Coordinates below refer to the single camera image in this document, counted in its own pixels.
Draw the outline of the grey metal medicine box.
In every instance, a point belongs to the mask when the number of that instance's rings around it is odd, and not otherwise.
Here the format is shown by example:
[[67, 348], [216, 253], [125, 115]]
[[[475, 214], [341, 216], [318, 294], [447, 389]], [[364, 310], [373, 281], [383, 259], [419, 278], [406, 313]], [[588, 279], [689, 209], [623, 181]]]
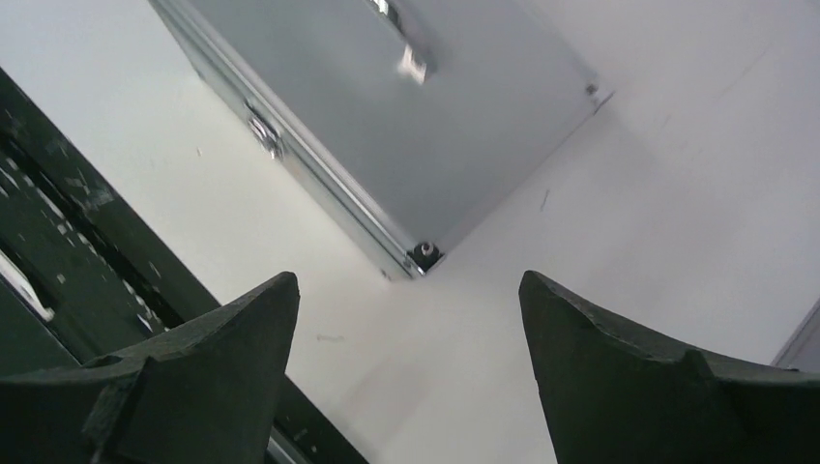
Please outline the grey metal medicine box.
[[156, 1], [200, 78], [390, 278], [435, 268], [611, 98], [521, 1]]

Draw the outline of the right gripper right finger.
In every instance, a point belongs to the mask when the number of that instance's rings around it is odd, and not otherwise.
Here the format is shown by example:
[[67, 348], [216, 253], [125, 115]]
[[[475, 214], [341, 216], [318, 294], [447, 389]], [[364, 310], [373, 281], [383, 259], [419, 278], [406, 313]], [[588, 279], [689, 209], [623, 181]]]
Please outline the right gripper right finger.
[[815, 463], [819, 377], [685, 343], [536, 271], [523, 330], [560, 463]]

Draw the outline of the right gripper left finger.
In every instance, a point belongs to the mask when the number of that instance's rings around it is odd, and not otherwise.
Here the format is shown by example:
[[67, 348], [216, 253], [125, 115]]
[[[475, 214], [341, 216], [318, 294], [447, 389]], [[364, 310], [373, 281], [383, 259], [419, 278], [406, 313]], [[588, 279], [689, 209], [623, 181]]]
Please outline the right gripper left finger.
[[280, 273], [81, 366], [1, 381], [5, 463], [261, 463], [300, 304]]

